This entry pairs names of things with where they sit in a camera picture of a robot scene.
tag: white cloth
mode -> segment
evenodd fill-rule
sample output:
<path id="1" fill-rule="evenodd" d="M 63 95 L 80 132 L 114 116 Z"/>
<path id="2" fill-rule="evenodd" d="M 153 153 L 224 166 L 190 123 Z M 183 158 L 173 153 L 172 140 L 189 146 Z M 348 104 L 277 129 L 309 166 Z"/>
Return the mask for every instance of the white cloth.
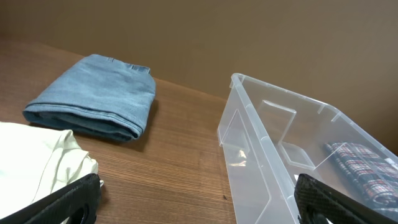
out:
<path id="1" fill-rule="evenodd" d="M 0 219 L 89 173 L 98 163 L 71 130 L 0 122 Z"/>

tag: folded blue denim cloth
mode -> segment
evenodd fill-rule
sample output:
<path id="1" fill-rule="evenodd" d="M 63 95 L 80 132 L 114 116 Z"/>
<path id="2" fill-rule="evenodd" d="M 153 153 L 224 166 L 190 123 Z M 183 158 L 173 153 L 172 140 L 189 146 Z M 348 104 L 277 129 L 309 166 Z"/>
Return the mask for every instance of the folded blue denim cloth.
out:
<path id="1" fill-rule="evenodd" d="M 154 97 L 150 68 L 90 55 L 31 101 L 23 115 L 51 128 L 130 141 L 144 132 Z"/>

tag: plaid shirt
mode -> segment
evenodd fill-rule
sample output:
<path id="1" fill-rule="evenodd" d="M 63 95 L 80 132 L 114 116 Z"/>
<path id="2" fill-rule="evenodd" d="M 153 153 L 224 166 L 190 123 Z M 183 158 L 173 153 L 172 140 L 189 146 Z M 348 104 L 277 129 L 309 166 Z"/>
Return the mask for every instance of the plaid shirt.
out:
<path id="1" fill-rule="evenodd" d="M 398 170 L 360 144 L 330 142 L 325 144 L 325 149 L 335 152 L 332 156 L 339 168 L 363 194 L 371 208 L 388 217 L 391 217 L 388 214 L 397 216 Z"/>

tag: brown wall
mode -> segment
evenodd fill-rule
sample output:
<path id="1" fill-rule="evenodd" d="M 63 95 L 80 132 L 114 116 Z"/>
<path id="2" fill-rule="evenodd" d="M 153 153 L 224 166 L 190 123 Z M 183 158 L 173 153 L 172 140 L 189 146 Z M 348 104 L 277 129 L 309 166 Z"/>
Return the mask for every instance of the brown wall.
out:
<path id="1" fill-rule="evenodd" d="M 0 32 L 228 97 L 244 73 L 331 103 L 398 150 L 398 1 L 1 1 Z"/>

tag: wooden table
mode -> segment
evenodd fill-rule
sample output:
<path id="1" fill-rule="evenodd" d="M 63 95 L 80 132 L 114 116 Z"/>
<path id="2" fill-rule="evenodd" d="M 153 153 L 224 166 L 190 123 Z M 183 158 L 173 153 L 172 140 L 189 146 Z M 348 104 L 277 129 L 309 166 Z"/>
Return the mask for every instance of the wooden table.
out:
<path id="1" fill-rule="evenodd" d="M 82 58 L 0 39 L 0 121 L 28 124 L 25 105 Z M 155 80 L 156 98 L 138 141 L 75 134 L 105 181 L 97 223 L 236 223 L 216 134 L 226 100 Z"/>

